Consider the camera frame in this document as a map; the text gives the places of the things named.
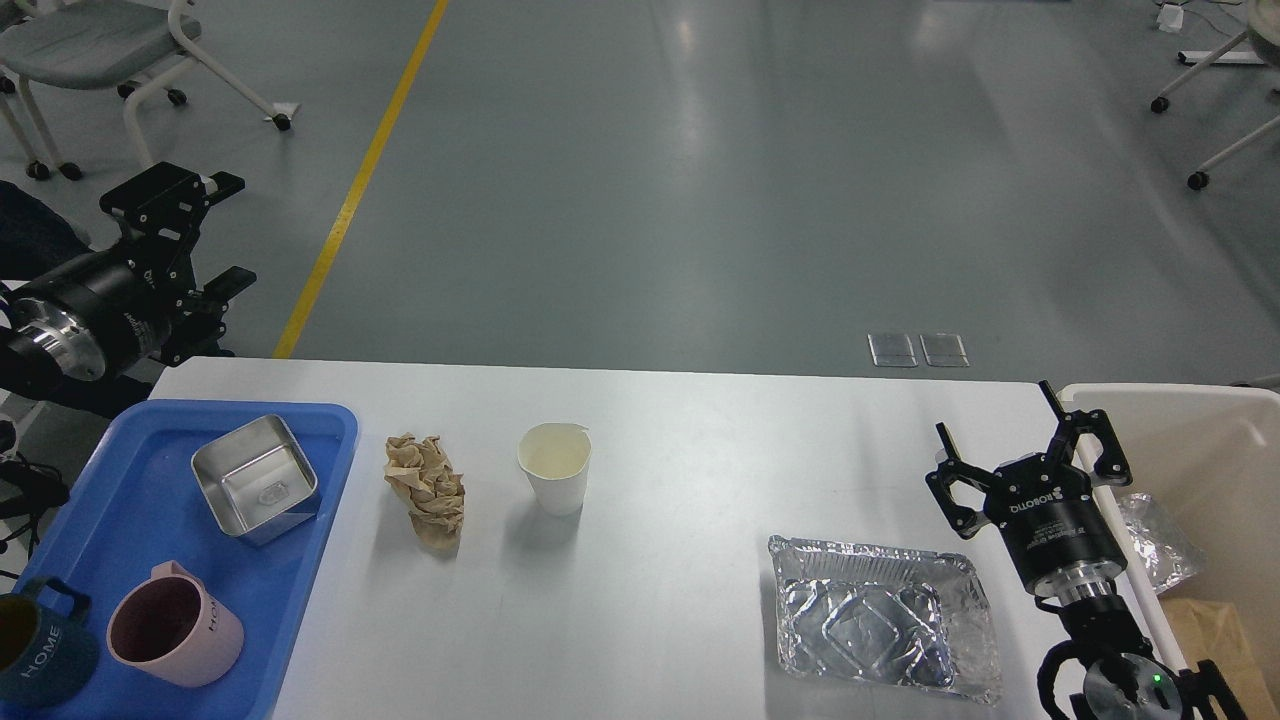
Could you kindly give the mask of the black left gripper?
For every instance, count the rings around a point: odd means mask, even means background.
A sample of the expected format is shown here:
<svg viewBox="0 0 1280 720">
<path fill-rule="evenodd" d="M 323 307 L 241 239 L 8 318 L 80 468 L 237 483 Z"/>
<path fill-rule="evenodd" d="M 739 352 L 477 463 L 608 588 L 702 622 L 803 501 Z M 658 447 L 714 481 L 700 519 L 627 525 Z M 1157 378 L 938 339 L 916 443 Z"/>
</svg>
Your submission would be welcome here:
<svg viewBox="0 0 1280 720">
<path fill-rule="evenodd" d="M 120 238 L 10 293 L 5 379 L 110 380 L 151 354 L 166 366 L 233 357 L 220 346 L 224 316 L 257 274 L 230 266 L 197 290 L 191 255 L 210 209 L 244 187 L 229 172 L 160 161 L 104 193 Z"/>
</svg>

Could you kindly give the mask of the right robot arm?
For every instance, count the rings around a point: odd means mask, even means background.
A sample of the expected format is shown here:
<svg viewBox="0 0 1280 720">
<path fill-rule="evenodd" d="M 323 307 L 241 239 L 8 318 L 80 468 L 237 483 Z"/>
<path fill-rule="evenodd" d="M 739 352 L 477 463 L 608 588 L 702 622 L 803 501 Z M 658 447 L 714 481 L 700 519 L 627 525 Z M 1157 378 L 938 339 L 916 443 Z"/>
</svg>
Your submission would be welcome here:
<svg viewBox="0 0 1280 720">
<path fill-rule="evenodd" d="M 938 423 L 943 456 L 925 483 L 961 538 L 998 530 L 1023 589 L 1068 633 L 1036 674 L 1041 707 L 1051 719 L 1243 719 L 1215 662 L 1157 660 L 1117 589 L 1128 561 L 1094 492 L 1129 486 L 1132 469 L 1108 414 L 1066 410 L 1046 380 L 1039 389 L 1056 420 L 1046 450 L 986 470 Z"/>
</svg>

